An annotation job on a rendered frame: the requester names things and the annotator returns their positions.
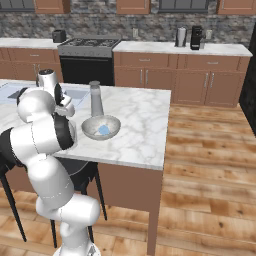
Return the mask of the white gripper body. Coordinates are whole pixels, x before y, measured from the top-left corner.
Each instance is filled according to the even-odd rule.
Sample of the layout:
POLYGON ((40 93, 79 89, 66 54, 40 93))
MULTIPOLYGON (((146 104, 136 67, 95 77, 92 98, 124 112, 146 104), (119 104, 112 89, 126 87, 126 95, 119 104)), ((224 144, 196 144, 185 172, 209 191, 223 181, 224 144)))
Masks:
POLYGON ((55 112, 61 116, 72 117, 75 114, 75 108, 72 104, 72 98, 68 95, 63 95, 63 99, 55 107, 55 112))

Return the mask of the clear glass cup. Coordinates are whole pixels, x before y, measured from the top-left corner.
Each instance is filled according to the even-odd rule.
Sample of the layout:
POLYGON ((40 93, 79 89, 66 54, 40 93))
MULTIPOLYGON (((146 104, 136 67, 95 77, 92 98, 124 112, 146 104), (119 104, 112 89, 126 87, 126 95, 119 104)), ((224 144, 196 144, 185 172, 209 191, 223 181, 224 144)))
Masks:
POLYGON ((101 90, 99 81, 91 81, 90 93, 91 93, 91 115, 102 116, 104 114, 102 99, 101 99, 101 90))

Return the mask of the silver kettle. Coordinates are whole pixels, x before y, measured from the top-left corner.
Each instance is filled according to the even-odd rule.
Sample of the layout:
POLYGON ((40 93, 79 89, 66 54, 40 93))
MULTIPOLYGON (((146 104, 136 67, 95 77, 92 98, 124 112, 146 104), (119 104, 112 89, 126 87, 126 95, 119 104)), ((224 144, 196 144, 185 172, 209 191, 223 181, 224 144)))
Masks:
POLYGON ((176 47, 185 47, 186 46, 186 37, 187 37, 187 29, 185 27, 180 27, 176 32, 176 47))

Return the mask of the brown kitchen island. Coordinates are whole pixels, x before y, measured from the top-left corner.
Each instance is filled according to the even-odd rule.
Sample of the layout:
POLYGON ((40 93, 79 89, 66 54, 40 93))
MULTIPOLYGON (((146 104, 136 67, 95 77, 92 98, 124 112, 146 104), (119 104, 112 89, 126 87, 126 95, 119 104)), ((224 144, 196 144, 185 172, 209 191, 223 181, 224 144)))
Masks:
MULTIPOLYGON (((101 97, 107 113, 120 120, 119 132, 105 141, 88 138, 81 125, 89 112, 79 110, 69 120, 76 129, 74 145, 54 157, 97 162, 107 201, 142 209, 143 203, 161 190, 171 92, 104 86, 101 97)), ((1 133, 22 124, 17 107, 0 105, 1 133)))

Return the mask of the grey ice bowl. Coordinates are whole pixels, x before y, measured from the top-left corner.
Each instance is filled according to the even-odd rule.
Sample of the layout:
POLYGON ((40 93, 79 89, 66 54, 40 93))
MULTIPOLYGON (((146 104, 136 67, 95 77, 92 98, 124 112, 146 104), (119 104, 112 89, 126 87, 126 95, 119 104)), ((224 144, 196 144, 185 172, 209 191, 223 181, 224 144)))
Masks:
POLYGON ((83 133, 90 139, 101 141, 114 137, 121 128, 121 122, 118 118, 110 115, 95 116, 85 120, 81 125, 83 133), (99 128, 102 125, 109 127, 108 135, 101 135, 99 128))

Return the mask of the brown base cupboard run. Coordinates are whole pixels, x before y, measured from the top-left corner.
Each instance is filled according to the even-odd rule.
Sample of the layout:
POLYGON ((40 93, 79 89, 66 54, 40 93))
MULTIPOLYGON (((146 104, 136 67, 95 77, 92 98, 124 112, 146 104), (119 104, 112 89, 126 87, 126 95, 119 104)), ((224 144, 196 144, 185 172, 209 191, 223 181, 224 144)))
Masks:
POLYGON ((63 81, 57 50, 0 47, 0 79, 35 80, 43 69, 54 70, 63 81))
POLYGON ((116 52, 115 84, 170 90, 175 104, 234 107, 248 63, 240 56, 116 52))

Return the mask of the black and grey stove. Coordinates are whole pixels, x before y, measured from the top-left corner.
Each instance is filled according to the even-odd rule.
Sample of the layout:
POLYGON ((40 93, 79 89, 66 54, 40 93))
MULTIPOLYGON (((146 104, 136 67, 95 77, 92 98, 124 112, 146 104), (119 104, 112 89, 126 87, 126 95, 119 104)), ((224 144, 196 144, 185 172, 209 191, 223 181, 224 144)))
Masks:
POLYGON ((85 36, 69 39, 58 46, 63 81, 72 84, 114 85, 113 49, 120 36, 85 36))

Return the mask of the black toaster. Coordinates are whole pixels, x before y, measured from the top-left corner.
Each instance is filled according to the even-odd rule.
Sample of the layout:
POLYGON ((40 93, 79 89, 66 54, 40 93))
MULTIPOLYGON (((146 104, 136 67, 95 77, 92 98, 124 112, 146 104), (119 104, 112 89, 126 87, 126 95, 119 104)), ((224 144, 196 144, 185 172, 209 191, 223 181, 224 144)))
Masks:
POLYGON ((52 39, 54 43, 62 43, 66 40, 65 30, 54 30, 52 32, 52 39))

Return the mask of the steel sink basin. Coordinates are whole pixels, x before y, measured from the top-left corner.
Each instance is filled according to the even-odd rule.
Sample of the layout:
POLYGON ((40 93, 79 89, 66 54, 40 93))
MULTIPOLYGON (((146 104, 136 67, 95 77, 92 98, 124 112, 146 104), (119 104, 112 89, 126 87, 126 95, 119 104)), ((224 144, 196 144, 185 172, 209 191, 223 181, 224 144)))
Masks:
MULTIPOLYGON (((16 98, 22 88, 35 88, 35 84, 22 84, 7 82, 0 86, 0 104, 15 104, 16 98)), ((62 84, 62 92, 72 98, 75 108, 82 103, 90 94, 90 89, 85 87, 74 87, 71 84, 62 84)))

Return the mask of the dark window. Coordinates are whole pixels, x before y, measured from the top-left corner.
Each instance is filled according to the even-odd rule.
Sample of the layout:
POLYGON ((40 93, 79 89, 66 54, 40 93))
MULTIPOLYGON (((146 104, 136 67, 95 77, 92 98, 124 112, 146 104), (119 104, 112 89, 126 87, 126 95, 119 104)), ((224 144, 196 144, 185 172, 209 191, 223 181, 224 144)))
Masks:
POLYGON ((159 0, 160 13, 207 13, 209 0, 159 0))
POLYGON ((0 12, 34 12, 33 0, 0 0, 0 12))

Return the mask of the brown wall cupboard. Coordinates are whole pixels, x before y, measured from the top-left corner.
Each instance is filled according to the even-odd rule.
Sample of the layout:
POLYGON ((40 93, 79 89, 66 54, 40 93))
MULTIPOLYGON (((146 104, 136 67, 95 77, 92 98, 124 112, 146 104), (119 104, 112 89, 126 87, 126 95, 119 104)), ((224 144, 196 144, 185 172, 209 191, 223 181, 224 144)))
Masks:
POLYGON ((34 0, 37 14, 67 14, 70 12, 70 0, 34 0))
POLYGON ((256 0, 218 0, 219 15, 256 15, 256 0))
POLYGON ((116 0, 118 14, 149 14, 151 0, 116 0))

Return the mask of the black fridge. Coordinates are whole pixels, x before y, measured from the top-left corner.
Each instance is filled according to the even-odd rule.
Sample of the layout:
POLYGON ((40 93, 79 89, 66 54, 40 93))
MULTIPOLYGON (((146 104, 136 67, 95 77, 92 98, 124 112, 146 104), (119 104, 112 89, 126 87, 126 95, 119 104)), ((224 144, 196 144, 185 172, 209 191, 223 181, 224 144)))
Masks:
POLYGON ((256 40, 250 43, 249 51, 253 56, 249 61, 239 103, 256 136, 256 40))

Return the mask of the black coffee machine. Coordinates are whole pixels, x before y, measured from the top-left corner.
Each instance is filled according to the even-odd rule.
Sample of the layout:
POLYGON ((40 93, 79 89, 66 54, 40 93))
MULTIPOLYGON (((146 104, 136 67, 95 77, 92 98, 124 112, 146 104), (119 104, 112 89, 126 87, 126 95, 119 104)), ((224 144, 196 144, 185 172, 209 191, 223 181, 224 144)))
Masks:
POLYGON ((200 25, 195 25, 192 27, 190 49, 199 50, 203 48, 203 28, 200 25))

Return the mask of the black bar stool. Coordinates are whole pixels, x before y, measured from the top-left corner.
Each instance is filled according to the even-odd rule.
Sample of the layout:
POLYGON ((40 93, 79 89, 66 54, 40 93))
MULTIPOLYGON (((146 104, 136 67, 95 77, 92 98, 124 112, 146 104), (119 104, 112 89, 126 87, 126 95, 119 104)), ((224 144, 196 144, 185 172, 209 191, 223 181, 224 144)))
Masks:
POLYGON ((107 218, 104 197, 102 193, 101 181, 98 172, 98 163, 92 161, 82 161, 58 157, 57 160, 67 170, 76 191, 83 195, 87 194, 87 187, 90 182, 96 180, 98 194, 100 197, 104 218, 107 218))
POLYGON ((6 173, 14 168, 14 166, 23 167, 23 164, 14 154, 10 141, 11 128, 0 134, 0 182, 4 188, 5 194, 9 201, 11 210, 19 227, 20 233, 24 241, 27 241, 18 211, 16 209, 15 199, 6 178, 6 173))

